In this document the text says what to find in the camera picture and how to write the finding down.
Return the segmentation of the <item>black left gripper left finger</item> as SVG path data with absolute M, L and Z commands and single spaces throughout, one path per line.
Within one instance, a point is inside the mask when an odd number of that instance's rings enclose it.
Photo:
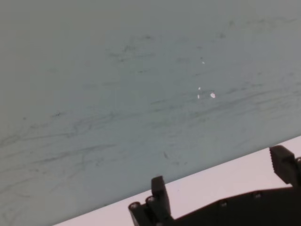
M 151 180 L 151 196 L 145 203 L 133 202 L 128 206 L 135 226 L 173 226 L 170 202 L 162 176 Z

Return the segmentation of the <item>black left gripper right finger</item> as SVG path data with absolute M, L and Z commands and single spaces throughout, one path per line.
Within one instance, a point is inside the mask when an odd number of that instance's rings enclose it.
M 274 173 L 286 184 L 301 186 L 301 158 L 282 145 L 269 148 Z

